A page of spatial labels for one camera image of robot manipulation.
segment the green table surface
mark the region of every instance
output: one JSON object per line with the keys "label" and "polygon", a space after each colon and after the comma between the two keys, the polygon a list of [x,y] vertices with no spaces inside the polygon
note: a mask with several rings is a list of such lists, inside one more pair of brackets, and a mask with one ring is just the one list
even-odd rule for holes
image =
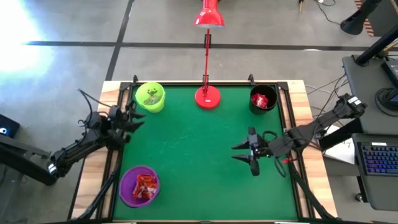
{"label": "green table surface", "polygon": [[261,174],[232,159],[249,150],[232,150],[248,127],[282,134],[279,108],[256,115],[249,110],[250,86],[219,86],[221,103],[202,110],[198,87],[165,86],[165,107],[147,116],[123,154],[121,177],[137,165],[152,167],[161,191],[146,207],[130,208],[117,197],[115,220],[295,220],[290,177],[276,171],[273,159],[259,160]]}

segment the keyboard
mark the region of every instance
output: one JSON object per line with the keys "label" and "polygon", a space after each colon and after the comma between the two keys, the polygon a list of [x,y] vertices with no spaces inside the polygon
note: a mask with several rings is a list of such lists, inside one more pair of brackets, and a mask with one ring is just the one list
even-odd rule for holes
{"label": "keyboard", "polygon": [[398,144],[374,146],[363,142],[359,154],[363,158],[365,174],[398,176]]}

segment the lamp shade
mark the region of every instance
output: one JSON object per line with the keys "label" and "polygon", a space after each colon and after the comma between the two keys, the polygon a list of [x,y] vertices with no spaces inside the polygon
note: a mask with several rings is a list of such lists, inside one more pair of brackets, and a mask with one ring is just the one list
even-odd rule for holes
{"label": "lamp shade", "polygon": [[203,9],[195,19],[195,25],[203,28],[223,28],[224,19],[217,10],[218,0],[203,0]]}

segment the black cup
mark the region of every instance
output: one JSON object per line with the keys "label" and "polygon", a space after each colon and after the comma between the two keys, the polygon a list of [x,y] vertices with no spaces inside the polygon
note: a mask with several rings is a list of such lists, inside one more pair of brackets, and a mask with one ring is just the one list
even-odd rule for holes
{"label": "black cup", "polygon": [[[268,99],[268,104],[267,108],[262,109],[255,105],[251,101],[251,96],[260,93],[261,95],[264,95]],[[278,97],[276,94],[276,91],[273,89],[273,87],[269,85],[256,85],[253,87],[253,89],[250,91],[250,99],[249,99],[249,108],[254,114],[264,114],[272,109],[274,109],[276,103],[278,102]]]}

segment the red desk lamp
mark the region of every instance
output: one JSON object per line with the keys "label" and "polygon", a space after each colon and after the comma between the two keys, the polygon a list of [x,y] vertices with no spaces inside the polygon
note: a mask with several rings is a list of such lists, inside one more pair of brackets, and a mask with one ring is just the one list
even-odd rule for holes
{"label": "red desk lamp", "polygon": [[221,101],[221,94],[217,88],[208,85],[208,56],[210,47],[210,28],[224,27],[224,19],[217,10],[218,0],[203,0],[203,9],[199,12],[195,19],[195,25],[207,28],[206,35],[206,62],[205,62],[205,77],[203,79],[203,86],[195,93],[195,101],[197,105],[203,109],[214,109]]}

